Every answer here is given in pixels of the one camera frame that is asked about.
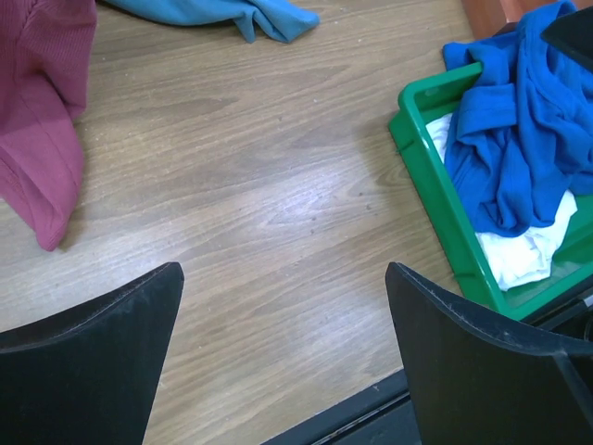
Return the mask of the teal tank top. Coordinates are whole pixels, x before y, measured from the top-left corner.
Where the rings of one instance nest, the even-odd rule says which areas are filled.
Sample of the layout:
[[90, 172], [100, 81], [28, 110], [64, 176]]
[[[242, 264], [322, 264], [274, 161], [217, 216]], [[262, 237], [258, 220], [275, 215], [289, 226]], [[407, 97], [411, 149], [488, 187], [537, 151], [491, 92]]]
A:
[[289, 44], [320, 24], [318, 14], [288, 1], [244, 0], [111, 0], [111, 6], [156, 23], [195, 27], [231, 21], [245, 40], [261, 29], [277, 42]]

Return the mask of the white cloth in tray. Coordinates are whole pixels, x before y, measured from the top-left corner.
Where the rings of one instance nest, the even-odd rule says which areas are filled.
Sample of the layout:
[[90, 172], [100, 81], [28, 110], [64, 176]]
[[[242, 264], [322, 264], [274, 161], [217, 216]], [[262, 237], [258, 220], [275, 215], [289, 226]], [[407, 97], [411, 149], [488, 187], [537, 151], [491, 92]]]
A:
[[[426, 124], [440, 160], [445, 164], [448, 151], [448, 136], [453, 113], [445, 114]], [[531, 154], [545, 154], [543, 136], [524, 135]], [[564, 190], [552, 225], [531, 226], [518, 236], [502, 236], [493, 232], [475, 232], [486, 262], [502, 291], [538, 282], [551, 277], [553, 256], [560, 249], [569, 227], [569, 222], [578, 208], [574, 194]]]

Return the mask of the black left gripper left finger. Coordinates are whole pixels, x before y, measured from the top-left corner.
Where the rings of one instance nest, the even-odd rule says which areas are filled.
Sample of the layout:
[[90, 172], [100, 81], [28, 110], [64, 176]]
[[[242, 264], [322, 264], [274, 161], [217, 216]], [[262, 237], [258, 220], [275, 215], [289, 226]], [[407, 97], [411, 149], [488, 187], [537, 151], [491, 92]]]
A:
[[140, 444], [180, 307], [182, 266], [1, 334], [4, 444]]

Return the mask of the royal blue tank top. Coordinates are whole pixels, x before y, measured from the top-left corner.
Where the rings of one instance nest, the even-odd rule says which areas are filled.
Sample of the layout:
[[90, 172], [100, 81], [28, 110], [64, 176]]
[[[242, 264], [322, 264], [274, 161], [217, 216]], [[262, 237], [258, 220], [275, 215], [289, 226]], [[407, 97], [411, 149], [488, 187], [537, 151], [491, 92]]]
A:
[[592, 74], [541, 37], [575, 11], [559, 1], [513, 32], [443, 47], [448, 70], [482, 67], [453, 112], [445, 156], [477, 233], [548, 227], [565, 192], [592, 192]]

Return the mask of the maroon tank top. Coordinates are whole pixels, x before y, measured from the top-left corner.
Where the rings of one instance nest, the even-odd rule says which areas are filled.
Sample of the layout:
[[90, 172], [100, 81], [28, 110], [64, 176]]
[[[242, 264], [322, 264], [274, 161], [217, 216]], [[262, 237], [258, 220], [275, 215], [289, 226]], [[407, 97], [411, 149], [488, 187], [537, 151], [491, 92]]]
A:
[[1, 197], [52, 251], [82, 185], [93, 1], [1, 4]]

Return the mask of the green plastic tray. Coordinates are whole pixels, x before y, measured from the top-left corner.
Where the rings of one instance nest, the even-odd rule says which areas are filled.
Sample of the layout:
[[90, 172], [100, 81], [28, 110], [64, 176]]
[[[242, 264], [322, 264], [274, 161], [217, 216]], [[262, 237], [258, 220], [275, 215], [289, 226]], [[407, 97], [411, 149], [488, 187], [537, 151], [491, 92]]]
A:
[[457, 107], [482, 72], [478, 63], [408, 84], [389, 123], [411, 180], [445, 251], [463, 296], [514, 320], [534, 320], [557, 305], [592, 292], [592, 197], [577, 198], [548, 279], [503, 292], [438, 156], [427, 123]]

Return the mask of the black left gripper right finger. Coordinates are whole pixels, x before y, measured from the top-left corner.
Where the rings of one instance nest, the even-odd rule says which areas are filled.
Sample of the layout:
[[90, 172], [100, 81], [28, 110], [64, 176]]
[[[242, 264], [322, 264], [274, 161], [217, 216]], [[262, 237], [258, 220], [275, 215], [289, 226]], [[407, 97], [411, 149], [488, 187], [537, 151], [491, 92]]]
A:
[[385, 285], [422, 443], [591, 443], [591, 343], [514, 321], [401, 263]]

